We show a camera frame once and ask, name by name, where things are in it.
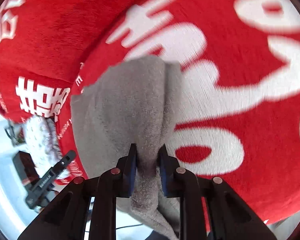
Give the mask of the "grey knit sweater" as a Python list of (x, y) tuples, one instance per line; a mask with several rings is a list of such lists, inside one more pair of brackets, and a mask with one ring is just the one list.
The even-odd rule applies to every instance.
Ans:
[(148, 55), (112, 66), (70, 100), (72, 129), (82, 165), (91, 178), (112, 168), (136, 144), (137, 173), (129, 199), (117, 208), (168, 239), (177, 239), (177, 199), (164, 197), (157, 157), (173, 134), (181, 95), (175, 61)]

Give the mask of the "white grey patterned blanket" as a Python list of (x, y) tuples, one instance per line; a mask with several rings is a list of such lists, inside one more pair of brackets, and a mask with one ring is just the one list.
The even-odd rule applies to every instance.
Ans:
[(23, 125), (27, 152), (40, 177), (62, 159), (55, 122), (50, 118), (32, 116)]

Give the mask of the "black box on floor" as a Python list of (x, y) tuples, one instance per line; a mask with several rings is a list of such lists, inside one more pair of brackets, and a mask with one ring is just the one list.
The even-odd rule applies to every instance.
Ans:
[(39, 175), (29, 153), (19, 151), (13, 157), (13, 165), (24, 186), (34, 185), (39, 180)]

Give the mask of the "red pillow white lettering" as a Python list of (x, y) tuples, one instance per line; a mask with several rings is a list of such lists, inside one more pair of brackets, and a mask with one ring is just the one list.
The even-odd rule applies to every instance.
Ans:
[(52, 116), (98, 40), (132, 46), (171, 18), (171, 0), (4, 0), (0, 5), (0, 114)]

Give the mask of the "red bedspread white lettering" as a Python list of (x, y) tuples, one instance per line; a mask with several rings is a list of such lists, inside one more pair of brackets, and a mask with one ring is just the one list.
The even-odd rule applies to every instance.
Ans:
[(300, 15), (290, 0), (141, 0), (101, 37), (61, 119), (76, 174), (113, 158), (92, 127), (88, 96), (122, 61), (180, 63), (180, 105), (168, 153), (203, 178), (220, 176), (268, 224), (300, 211)]

